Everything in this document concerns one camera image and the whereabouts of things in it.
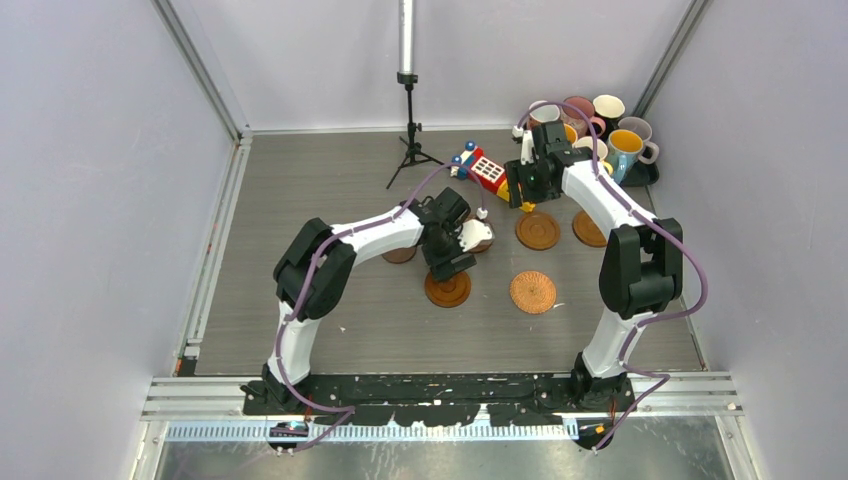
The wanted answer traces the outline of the dark wooden coaster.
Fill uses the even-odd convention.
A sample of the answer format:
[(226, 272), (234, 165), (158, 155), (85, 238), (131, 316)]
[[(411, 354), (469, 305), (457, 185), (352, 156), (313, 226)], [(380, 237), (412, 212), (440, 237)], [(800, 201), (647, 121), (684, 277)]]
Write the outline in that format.
[(417, 251), (416, 247), (398, 248), (382, 254), (382, 258), (391, 264), (403, 264), (412, 260)]

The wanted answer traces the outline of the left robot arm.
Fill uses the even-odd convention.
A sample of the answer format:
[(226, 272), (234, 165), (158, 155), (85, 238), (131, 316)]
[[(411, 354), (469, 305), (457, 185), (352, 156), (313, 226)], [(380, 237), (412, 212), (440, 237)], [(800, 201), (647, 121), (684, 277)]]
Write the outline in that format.
[(347, 224), (309, 220), (278, 261), (279, 322), (262, 378), (280, 412), (298, 412), (307, 398), (317, 331), (340, 302), (351, 272), (395, 250), (419, 250), (436, 282), (475, 265), (475, 248), (494, 238), (484, 210), (473, 213), (451, 188), (424, 200), (408, 199), (380, 215)]

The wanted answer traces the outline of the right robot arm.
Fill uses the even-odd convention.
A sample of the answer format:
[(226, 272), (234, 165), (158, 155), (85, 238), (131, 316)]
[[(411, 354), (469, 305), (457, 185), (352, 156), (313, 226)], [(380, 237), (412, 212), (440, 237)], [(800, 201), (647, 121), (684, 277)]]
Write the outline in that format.
[(647, 321), (681, 294), (682, 228), (632, 204), (594, 151), (571, 145), (563, 123), (516, 125), (512, 137), (521, 150), (505, 165), (511, 206), (567, 196), (606, 240), (598, 280), (604, 310), (567, 388), (577, 406), (596, 410), (624, 392), (626, 364)]

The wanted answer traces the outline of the patterned mug orange inside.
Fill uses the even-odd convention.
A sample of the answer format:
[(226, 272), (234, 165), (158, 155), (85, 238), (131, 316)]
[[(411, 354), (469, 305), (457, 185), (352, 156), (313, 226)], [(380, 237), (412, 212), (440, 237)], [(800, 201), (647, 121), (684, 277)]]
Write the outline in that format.
[(578, 140), (577, 131), (569, 124), (563, 124), (566, 138), (569, 143), (574, 144)]

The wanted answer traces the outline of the woven coaster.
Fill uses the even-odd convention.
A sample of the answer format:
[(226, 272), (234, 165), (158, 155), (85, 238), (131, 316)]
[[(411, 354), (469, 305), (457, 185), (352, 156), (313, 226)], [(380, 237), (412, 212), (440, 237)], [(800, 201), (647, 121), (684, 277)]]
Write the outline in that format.
[(524, 271), (510, 282), (509, 294), (519, 310), (539, 315), (555, 305), (557, 289), (554, 282), (542, 272)]

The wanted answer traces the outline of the ridged wooden coaster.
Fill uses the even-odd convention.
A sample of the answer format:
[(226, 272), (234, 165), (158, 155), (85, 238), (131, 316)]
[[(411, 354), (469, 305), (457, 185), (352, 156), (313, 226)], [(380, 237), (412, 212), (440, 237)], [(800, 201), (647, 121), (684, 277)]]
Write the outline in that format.
[(585, 210), (580, 210), (574, 216), (572, 231), (584, 245), (593, 248), (604, 248), (607, 245), (607, 239)]
[(454, 308), (464, 303), (471, 294), (472, 281), (466, 272), (460, 272), (444, 282), (436, 282), (431, 273), (424, 281), (424, 291), (434, 305)]
[(481, 220), (481, 223), (488, 229), (491, 233), (488, 239), (481, 240), (476, 247), (470, 250), (472, 254), (481, 254), (487, 251), (494, 242), (495, 230), (492, 224), (488, 220)]
[(526, 213), (515, 225), (518, 241), (525, 247), (544, 251), (553, 248), (561, 238), (557, 220), (545, 212)]

